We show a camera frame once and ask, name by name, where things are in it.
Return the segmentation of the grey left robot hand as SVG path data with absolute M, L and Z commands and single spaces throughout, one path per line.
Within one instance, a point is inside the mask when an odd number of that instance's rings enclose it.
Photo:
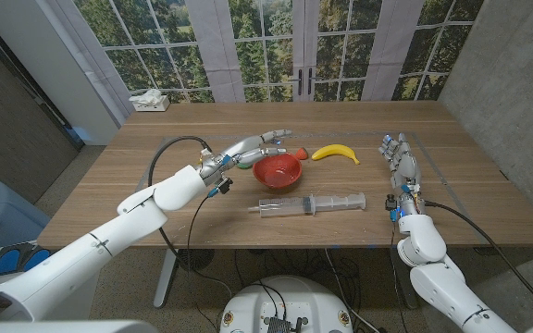
M 225 171 L 238 164 L 252 165 L 266 157 L 285 154 L 284 148 L 264 147 L 264 144 L 274 143 L 279 138 L 292 134 L 290 129 L 276 129 L 261 135 L 247 137 L 219 154 L 211 155 L 203 162 L 197 171 L 206 185 L 217 182 Z

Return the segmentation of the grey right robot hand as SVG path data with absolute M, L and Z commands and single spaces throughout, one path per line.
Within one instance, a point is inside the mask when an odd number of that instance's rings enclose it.
M 393 192 L 396 195 L 419 192 L 422 173 L 406 136 L 400 133 L 398 139 L 394 140 L 386 135 L 378 150 L 389 164 Z

